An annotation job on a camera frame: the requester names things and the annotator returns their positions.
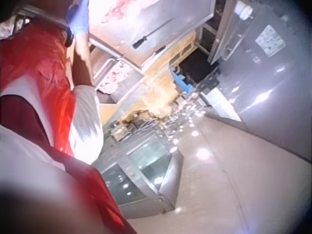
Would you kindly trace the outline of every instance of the person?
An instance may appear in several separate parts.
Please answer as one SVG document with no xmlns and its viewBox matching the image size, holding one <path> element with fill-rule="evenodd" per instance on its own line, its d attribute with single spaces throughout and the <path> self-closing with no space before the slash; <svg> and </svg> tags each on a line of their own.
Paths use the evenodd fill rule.
<svg viewBox="0 0 312 234">
<path fill-rule="evenodd" d="M 44 10 L 53 6 L 52 1 L 10 1 L 1 21 L 21 2 Z M 72 91 L 65 76 L 65 31 L 32 19 L 0 42 L 0 198 L 20 227 L 32 233 L 48 233 L 43 227 L 51 227 L 49 233 L 136 233 L 90 166 L 102 148 L 103 132 L 90 63 L 88 4 L 81 0 L 66 16 L 75 35 Z M 102 226 L 92 229 L 97 215 Z"/>
</svg>

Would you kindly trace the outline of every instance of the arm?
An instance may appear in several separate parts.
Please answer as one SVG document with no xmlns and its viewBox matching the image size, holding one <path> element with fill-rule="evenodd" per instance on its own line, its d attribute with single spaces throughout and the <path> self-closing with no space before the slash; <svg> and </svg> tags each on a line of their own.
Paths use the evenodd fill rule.
<svg viewBox="0 0 312 234">
<path fill-rule="evenodd" d="M 89 34 L 76 35 L 73 60 L 73 83 L 77 85 L 94 86 L 93 71 L 90 62 Z"/>
</svg>

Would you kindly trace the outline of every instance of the white shirt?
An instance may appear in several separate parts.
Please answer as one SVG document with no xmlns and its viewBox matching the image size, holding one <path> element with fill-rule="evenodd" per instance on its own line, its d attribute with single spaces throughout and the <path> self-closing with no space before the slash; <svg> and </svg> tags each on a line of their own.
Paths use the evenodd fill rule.
<svg viewBox="0 0 312 234">
<path fill-rule="evenodd" d="M 95 89 L 91 86 L 78 85 L 73 92 L 76 94 L 76 105 L 69 132 L 69 142 L 75 158 L 91 164 L 97 159 L 103 146 L 99 100 Z M 4 95 L 18 95 L 32 105 L 41 120 L 50 145 L 54 146 L 49 117 L 44 111 L 35 81 L 31 78 L 21 77 L 10 83 L 1 92 L 0 97 Z"/>
</svg>

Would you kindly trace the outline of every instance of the sticker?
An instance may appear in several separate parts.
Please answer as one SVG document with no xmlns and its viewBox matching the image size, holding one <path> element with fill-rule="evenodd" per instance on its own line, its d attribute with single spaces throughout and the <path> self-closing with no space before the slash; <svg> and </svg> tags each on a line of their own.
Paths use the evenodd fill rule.
<svg viewBox="0 0 312 234">
<path fill-rule="evenodd" d="M 255 42 L 269 57 L 275 55 L 286 46 L 281 36 L 270 25 L 263 30 Z"/>
</svg>

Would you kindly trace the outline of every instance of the red apron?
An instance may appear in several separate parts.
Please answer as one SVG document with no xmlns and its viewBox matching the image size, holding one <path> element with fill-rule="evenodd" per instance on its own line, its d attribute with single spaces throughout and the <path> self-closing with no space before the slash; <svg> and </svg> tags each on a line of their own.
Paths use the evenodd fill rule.
<svg viewBox="0 0 312 234">
<path fill-rule="evenodd" d="M 65 76 L 65 36 L 56 26 L 34 21 L 1 42 L 0 91 L 28 75 L 38 86 L 50 121 L 55 148 L 73 156 L 68 141 L 76 97 Z"/>
</svg>

